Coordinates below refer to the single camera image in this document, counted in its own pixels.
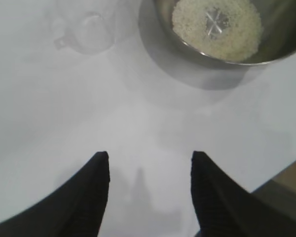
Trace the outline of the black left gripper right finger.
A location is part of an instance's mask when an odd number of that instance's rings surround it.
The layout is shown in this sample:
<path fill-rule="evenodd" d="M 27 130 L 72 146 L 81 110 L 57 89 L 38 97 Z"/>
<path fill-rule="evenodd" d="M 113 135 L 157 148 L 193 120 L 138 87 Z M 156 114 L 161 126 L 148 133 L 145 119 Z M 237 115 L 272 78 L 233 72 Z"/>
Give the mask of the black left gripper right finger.
<path fill-rule="evenodd" d="M 270 179 L 252 193 L 205 153 L 191 158 L 198 237 L 296 237 L 296 192 Z"/>

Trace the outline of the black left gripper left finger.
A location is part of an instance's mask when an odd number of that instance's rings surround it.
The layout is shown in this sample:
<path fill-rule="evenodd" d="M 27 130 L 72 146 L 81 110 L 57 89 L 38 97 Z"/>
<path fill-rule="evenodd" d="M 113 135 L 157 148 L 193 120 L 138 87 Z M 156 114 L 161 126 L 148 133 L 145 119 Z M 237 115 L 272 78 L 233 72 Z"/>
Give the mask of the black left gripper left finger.
<path fill-rule="evenodd" d="M 107 152 L 27 210 L 0 223 L 0 237 L 96 237 L 108 202 Z"/>

